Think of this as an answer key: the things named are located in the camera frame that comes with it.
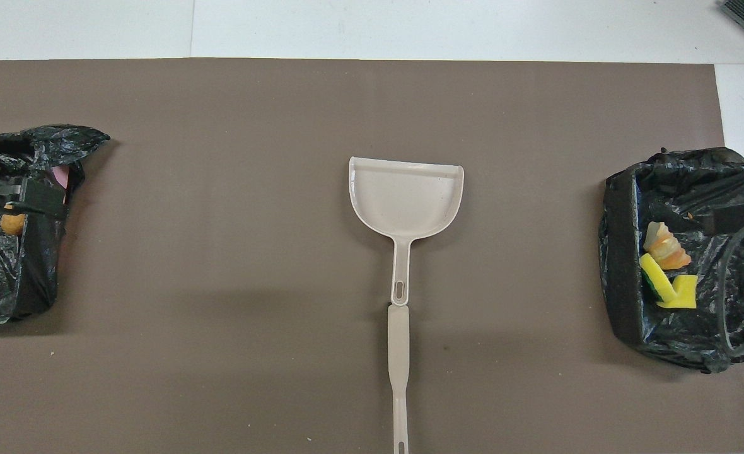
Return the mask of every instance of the white dustpan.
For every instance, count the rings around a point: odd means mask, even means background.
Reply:
[[[406,384],[409,381],[409,252],[414,240],[435,235],[456,217],[464,169],[440,164],[350,158],[349,198],[370,229],[395,242],[389,306],[389,379],[392,382],[395,454],[409,452]]]

